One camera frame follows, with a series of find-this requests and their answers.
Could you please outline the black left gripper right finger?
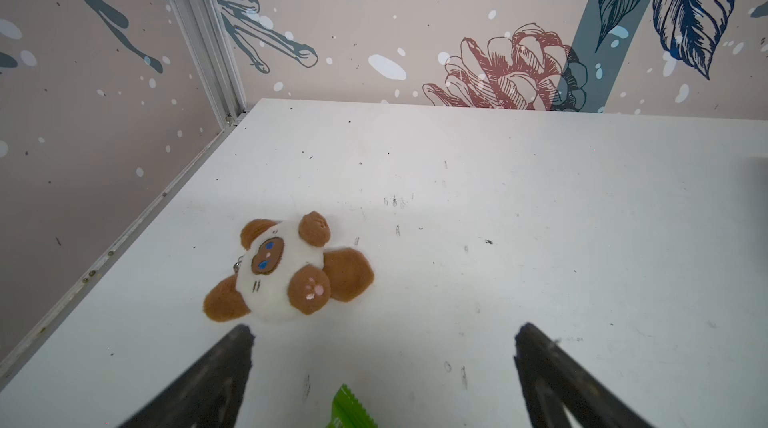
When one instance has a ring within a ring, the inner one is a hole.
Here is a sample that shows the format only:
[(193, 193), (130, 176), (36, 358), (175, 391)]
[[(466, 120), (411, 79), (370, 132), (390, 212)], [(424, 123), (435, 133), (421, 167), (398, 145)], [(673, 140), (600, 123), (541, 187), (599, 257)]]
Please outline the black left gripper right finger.
[(532, 323), (515, 336), (514, 357), (533, 427), (650, 428), (651, 425)]

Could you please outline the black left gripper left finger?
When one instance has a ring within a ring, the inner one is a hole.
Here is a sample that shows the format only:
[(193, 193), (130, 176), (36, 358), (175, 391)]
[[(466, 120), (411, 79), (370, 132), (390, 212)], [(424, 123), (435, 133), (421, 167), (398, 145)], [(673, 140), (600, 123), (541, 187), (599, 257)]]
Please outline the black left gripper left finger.
[(233, 427), (252, 368), (255, 336), (239, 324), (123, 428)]

